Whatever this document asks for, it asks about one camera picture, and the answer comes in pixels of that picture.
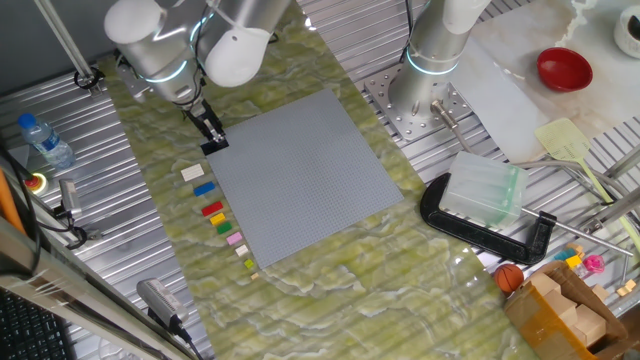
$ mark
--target table surface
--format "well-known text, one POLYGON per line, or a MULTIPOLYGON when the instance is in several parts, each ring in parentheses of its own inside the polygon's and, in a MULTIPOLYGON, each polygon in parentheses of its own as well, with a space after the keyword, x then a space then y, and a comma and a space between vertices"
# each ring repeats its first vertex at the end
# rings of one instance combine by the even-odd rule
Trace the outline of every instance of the table surface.
MULTIPOLYGON (((259 271, 254 281, 200 213, 218 200, 227 207, 223 193, 193 196, 195 186, 215 182, 201 135, 168 102, 148 96, 136 103, 113 63, 101 66, 216 355, 535 358, 473 251, 422 222, 422 180, 305 19, 292 4, 258 76, 234 89, 207 86, 205 97, 230 126, 330 88, 405 200, 259 271), (180 170, 194 164, 205 176, 185 183, 180 170)), ((239 230, 228 208, 225 214, 239 230)))

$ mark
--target keyboard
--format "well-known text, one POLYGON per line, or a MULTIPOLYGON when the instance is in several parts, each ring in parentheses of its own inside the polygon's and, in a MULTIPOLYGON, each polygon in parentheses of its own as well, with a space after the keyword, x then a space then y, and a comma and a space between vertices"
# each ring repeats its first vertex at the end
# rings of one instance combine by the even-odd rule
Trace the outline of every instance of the keyboard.
POLYGON ((62 319, 0 289, 0 357, 7 360, 74 359, 62 319))

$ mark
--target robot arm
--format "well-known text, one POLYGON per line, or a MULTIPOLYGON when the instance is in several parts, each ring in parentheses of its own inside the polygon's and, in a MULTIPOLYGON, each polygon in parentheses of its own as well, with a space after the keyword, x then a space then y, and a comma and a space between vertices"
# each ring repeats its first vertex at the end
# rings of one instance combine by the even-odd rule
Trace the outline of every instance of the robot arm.
MULTIPOLYGON (((251 80, 289 2, 209 0, 202 18, 193 21, 189 2, 164 9, 155 0, 118 0, 107 12, 104 26, 135 70, 136 83, 129 87, 151 88, 178 106, 207 138, 201 147, 208 155, 228 143, 220 120, 202 97, 203 66, 219 86, 251 80)), ((124 67, 122 72, 131 71, 124 64, 118 66, 124 67)))
POLYGON ((402 70, 389 86, 394 118, 417 124, 433 119, 431 104, 445 98, 448 76, 458 65, 471 28, 489 2, 427 2, 413 27, 402 70))

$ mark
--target white mug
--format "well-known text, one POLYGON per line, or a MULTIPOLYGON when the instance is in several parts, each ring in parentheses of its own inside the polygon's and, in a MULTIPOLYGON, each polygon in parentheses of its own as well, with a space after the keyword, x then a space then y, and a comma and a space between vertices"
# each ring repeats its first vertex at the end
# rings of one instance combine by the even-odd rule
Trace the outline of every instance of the white mug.
POLYGON ((631 6, 620 14, 620 19, 616 22, 613 37, 620 50, 627 55, 640 59, 640 41, 636 40, 629 33, 629 20, 632 16, 640 18, 640 6, 631 6))

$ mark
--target black c-clamp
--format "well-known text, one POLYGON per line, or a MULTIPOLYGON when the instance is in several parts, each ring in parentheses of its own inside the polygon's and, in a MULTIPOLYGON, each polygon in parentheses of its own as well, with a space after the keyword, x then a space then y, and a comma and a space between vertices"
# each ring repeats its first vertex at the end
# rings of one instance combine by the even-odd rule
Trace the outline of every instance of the black c-clamp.
POLYGON ((523 244, 440 210, 440 200, 450 177, 451 174, 446 173, 433 180, 422 196, 420 214, 429 226, 517 263, 533 265, 544 259, 556 224, 555 216, 540 211, 532 239, 523 244))

